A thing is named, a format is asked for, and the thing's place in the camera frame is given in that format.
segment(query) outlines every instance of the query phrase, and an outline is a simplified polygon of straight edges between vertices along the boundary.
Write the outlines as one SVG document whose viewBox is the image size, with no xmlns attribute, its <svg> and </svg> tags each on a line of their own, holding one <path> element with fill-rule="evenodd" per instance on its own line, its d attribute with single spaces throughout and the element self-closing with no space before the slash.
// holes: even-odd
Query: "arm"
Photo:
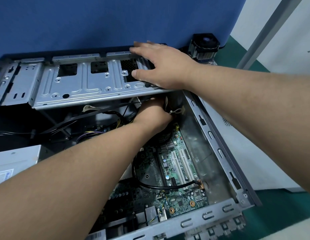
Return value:
<svg viewBox="0 0 310 240">
<path fill-rule="evenodd" d="M 133 123 L 0 184 L 0 239 L 85 239 L 134 156 L 171 120 L 162 105 L 148 101 Z"/>
<path fill-rule="evenodd" d="M 196 93 L 310 192 L 310 76 L 203 65 L 172 47 L 135 46 L 156 67 L 135 78 Z"/>
</svg>

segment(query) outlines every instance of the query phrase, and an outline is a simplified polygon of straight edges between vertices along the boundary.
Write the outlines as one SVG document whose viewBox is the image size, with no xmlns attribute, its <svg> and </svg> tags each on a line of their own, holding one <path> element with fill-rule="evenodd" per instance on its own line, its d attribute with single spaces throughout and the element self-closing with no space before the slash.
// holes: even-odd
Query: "green circuit board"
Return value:
<svg viewBox="0 0 310 240">
<path fill-rule="evenodd" d="M 143 160 L 136 174 L 146 184 L 173 186 L 198 180 L 179 130 L 175 130 L 172 138 L 160 148 L 145 146 L 143 154 Z M 171 217 L 208 205 L 205 192 L 195 184 L 176 190 L 165 190 L 164 193 L 160 190 L 151 190 L 151 192 L 155 196 L 154 206 L 158 209 L 164 205 L 167 214 Z"/>
</svg>

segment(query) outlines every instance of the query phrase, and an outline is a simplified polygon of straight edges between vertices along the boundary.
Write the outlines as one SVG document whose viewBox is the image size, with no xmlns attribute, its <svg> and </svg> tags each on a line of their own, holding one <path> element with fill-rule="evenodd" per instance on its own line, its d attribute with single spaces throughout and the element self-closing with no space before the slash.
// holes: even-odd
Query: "white wall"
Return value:
<svg viewBox="0 0 310 240">
<path fill-rule="evenodd" d="M 246 0 L 231 36 L 246 50 L 281 0 Z M 310 0 L 302 0 L 257 58 L 269 71 L 310 74 Z"/>
</svg>

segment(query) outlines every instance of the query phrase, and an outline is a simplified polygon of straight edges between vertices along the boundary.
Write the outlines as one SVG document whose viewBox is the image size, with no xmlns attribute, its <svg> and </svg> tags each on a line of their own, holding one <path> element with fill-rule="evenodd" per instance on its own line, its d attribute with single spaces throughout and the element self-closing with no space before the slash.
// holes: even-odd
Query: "hand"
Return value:
<svg viewBox="0 0 310 240">
<path fill-rule="evenodd" d="M 198 63 L 185 53 L 162 44 L 134 42 L 131 53 L 150 60 L 155 69 L 134 70 L 132 76 L 166 89 L 186 89 L 186 82 Z"/>
<path fill-rule="evenodd" d="M 140 125 L 143 129 L 150 130 L 152 135 L 156 135 L 166 128 L 173 117 L 164 111 L 164 100 L 152 98 L 142 103 L 133 124 Z"/>
</svg>

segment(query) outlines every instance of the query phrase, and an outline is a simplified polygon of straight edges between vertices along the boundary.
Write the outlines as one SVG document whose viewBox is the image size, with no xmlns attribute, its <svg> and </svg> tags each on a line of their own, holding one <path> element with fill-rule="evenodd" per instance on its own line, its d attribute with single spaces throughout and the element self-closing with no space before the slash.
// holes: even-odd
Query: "expansion slot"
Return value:
<svg viewBox="0 0 310 240">
<path fill-rule="evenodd" d="M 185 152 L 183 150 L 179 150 L 178 154 L 179 154 L 179 159 L 181 160 L 181 163 L 184 166 L 185 173 L 187 174 L 187 176 L 189 178 L 189 181 L 193 181 L 194 180 L 193 172 L 190 169 L 190 166 L 187 162 L 187 157 L 185 155 Z"/>
<path fill-rule="evenodd" d="M 178 174 L 179 182 L 180 182 L 181 184 L 186 184 L 185 177 L 184 177 L 183 171 L 181 170 L 181 166 L 179 165 L 176 152 L 172 152 L 172 153 L 171 153 L 171 156 L 172 156 L 172 161 L 173 161 L 174 166 L 175 166 L 176 173 Z"/>
</svg>

